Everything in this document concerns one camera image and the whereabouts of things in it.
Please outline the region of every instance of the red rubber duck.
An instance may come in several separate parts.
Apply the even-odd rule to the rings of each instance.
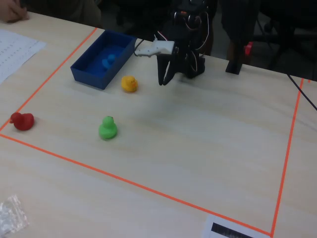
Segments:
[[[18,130],[29,130],[34,125],[34,116],[31,113],[13,113],[10,123],[13,123]]]

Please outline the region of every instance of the plastic bag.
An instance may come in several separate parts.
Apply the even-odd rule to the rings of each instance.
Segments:
[[[16,195],[0,204],[0,238],[7,233],[17,232],[27,225],[27,218]]]

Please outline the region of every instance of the black chair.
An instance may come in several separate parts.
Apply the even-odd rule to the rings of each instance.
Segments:
[[[317,33],[295,34],[295,29],[312,30],[317,27],[317,1],[316,0],[262,0],[260,12],[271,18],[270,23],[264,26],[269,33],[254,35],[253,41],[278,44],[279,49],[268,65],[268,69],[276,66],[278,59],[288,49],[295,50],[307,59],[316,62],[317,56],[302,46],[304,41],[317,42]]]

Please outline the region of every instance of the person's hand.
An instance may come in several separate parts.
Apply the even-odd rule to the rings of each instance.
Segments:
[[[21,8],[20,0],[0,0],[0,20],[15,22],[29,19],[27,9]]]

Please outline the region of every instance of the green rubber duck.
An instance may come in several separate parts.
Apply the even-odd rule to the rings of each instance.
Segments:
[[[106,140],[114,138],[117,135],[117,126],[114,124],[113,117],[105,117],[103,124],[99,126],[99,136]]]

